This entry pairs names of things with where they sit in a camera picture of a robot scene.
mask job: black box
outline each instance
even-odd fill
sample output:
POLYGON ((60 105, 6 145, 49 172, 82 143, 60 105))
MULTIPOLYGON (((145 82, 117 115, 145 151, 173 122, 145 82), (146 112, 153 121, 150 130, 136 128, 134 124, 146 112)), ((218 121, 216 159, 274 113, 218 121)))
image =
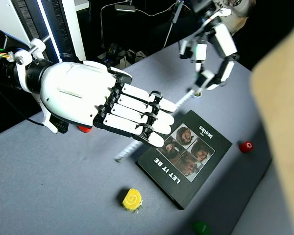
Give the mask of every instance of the black box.
POLYGON ((185 209, 232 143, 193 111, 164 138, 162 148, 150 148, 137 164, 185 209))

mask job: red object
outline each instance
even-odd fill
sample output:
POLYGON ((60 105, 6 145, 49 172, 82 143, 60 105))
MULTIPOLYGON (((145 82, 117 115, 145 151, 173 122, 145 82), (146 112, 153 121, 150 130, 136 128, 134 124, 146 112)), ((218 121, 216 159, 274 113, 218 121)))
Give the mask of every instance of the red object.
POLYGON ((254 148, 254 146, 253 146, 252 142, 250 142, 250 141, 246 141, 246 142, 240 144, 240 150, 243 153, 247 153, 250 150, 252 150, 253 148, 254 148))
POLYGON ((91 128, 86 128, 86 127, 82 127, 82 126, 78 126, 78 128, 81 132, 85 132, 85 133, 88 133, 92 130, 91 128))

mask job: yellow swirl toy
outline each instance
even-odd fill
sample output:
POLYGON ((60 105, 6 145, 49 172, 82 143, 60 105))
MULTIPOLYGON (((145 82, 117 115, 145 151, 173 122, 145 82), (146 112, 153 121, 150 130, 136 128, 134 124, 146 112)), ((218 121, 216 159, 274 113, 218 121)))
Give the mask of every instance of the yellow swirl toy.
POLYGON ((131 188, 127 192, 122 204, 127 210, 134 212, 141 208, 143 204, 142 196, 137 189, 131 188))

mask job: gray table surface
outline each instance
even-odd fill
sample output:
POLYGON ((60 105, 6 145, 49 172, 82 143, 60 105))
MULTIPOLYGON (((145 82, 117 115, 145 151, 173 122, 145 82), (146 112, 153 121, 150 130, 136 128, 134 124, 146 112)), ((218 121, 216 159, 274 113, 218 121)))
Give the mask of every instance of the gray table surface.
MULTIPOLYGON (((217 71, 220 62, 209 46, 206 66, 217 71)), ((174 44, 126 71, 134 86, 177 102, 195 81, 194 66, 178 58, 174 44)), ((226 86, 188 100, 179 111, 194 110, 233 143, 184 211, 136 166, 139 151, 121 164, 113 160, 132 138, 100 129, 85 134, 73 125, 55 135, 27 121, 1 133, 0 235, 183 235, 193 234, 199 221, 212 235, 230 234, 271 160, 249 77, 236 63, 226 86), (248 154, 237 147, 245 140, 255 145, 248 154), (124 188, 141 192, 138 214, 120 206, 124 188)))

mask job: light strip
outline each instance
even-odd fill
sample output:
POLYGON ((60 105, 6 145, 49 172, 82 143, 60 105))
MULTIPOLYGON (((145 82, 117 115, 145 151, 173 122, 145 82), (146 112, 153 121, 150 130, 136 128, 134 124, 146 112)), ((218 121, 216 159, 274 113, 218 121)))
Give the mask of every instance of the light strip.
POLYGON ((60 52, 59 52, 59 49, 58 49, 57 43, 55 42, 55 39, 54 39, 54 36, 53 36, 52 30, 51 30, 50 24, 49 24, 49 22, 48 22, 47 15, 46 15, 46 13, 45 13, 45 10, 44 10, 44 7, 43 7, 43 4, 41 3, 41 0, 37 0, 37 3, 38 3, 38 6, 39 6, 39 9, 40 9, 40 12, 41 12, 41 14, 42 14, 42 16, 43 16, 43 19, 44 19, 45 25, 46 25, 46 27, 47 27, 48 34, 50 35, 50 38, 51 38, 51 41, 52 41, 52 44, 53 44, 53 47, 54 47, 55 53, 56 53, 57 56, 58 56, 58 60, 59 60, 59 62, 62 62, 62 59, 60 58, 60 52))

